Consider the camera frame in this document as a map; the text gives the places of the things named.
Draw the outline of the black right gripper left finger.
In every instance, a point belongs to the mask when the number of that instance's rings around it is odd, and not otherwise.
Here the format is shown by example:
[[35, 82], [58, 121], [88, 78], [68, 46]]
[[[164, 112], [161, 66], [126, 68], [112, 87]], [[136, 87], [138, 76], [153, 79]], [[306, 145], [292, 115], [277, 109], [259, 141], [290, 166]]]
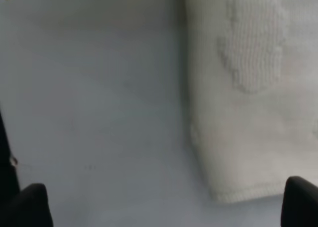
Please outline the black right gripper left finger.
[[15, 195], [0, 201], [2, 227], [52, 227], [47, 189], [44, 184], [31, 184]]

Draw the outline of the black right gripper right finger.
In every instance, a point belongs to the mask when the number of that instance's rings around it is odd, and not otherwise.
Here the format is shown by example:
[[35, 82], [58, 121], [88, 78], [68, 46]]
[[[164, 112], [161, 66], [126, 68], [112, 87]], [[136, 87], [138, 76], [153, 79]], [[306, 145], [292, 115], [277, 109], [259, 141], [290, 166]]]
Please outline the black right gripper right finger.
[[318, 187], [292, 176], [286, 181], [281, 227], [318, 227]]

